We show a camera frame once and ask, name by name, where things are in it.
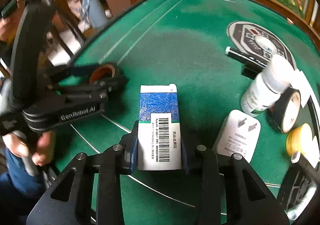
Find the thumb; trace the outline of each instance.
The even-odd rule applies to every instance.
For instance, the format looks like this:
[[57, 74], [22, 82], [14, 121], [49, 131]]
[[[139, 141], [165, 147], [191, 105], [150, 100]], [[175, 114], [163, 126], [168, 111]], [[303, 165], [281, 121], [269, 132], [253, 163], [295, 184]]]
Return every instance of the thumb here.
[[2, 137], [5, 146], [13, 153], [15, 156], [29, 156], [28, 147], [17, 137], [16, 135], [10, 133]]

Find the person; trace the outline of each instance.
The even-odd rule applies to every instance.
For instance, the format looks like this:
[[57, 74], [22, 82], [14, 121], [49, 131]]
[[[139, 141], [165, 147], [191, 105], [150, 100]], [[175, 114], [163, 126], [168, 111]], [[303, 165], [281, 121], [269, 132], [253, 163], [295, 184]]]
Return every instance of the person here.
[[[0, 12], [11, 0], [0, 0]], [[25, 8], [25, 0], [16, 0], [17, 8], [8, 18], [0, 16], [0, 57], [7, 66], [10, 66], [11, 52], [5, 47], [12, 41]], [[5, 99], [0, 102], [4, 107]], [[42, 172], [37, 176], [30, 176], [24, 167], [22, 156], [29, 156], [30, 151], [26, 144], [13, 133], [2, 137], [5, 148], [7, 171], [0, 175], [0, 223], [22, 225], [26, 223], [28, 214], [45, 191]], [[41, 167], [53, 159], [55, 145], [54, 132], [44, 132], [37, 141], [32, 161]]]

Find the human hand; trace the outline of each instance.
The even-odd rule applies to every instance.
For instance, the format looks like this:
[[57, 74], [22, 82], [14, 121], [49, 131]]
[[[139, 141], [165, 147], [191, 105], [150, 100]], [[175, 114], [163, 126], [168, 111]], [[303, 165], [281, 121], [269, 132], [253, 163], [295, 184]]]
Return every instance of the human hand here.
[[[29, 149], [23, 141], [13, 133], [2, 137], [6, 147], [17, 157], [29, 156]], [[36, 144], [36, 152], [32, 155], [35, 165], [44, 166], [53, 159], [55, 136], [53, 131], [42, 133]]]

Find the white bottle on shelf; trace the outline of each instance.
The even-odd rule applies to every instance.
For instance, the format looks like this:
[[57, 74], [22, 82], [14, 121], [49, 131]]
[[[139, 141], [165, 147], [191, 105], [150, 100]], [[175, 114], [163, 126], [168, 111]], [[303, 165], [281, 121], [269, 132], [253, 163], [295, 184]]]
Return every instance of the white bottle on shelf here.
[[268, 66], [259, 73], [240, 101], [241, 109], [255, 117], [271, 107], [289, 87], [294, 69], [284, 57], [275, 54]]

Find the green tabletop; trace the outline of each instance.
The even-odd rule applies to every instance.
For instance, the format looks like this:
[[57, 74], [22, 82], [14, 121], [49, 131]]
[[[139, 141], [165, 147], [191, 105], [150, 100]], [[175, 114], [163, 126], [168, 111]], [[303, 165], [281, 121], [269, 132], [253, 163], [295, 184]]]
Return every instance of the green tabletop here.
[[[234, 21], [256, 23], [277, 35], [317, 96], [318, 51], [302, 30], [278, 13], [250, 0], [147, 0], [105, 30], [76, 60], [76, 65], [116, 62], [129, 82], [122, 94], [110, 95], [103, 115], [58, 130], [58, 169], [76, 153], [102, 152], [130, 132], [139, 117], [141, 85], [176, 84], [180, 122], [212, 147], [224, 118], [231, 110], [240, 110], [240, 97], [251, 83], [241, 75], [242, 64], [225, 55], [225, 48], [234, 46], [226, 34]], [[261, 132], [250, 164], [277, 196], [290, 164], [286, 135], [269, 126], [266, 113], [257, 119]], [[305, 122], [312, 126], [307, 107], [296, 125]], [[127, 224], [192, 224], [201, 180], [183, 171], [135, 171], [131, 177], [121, 177], [121, 189]], [[221, 197], [224, 223], [223, 191]]]

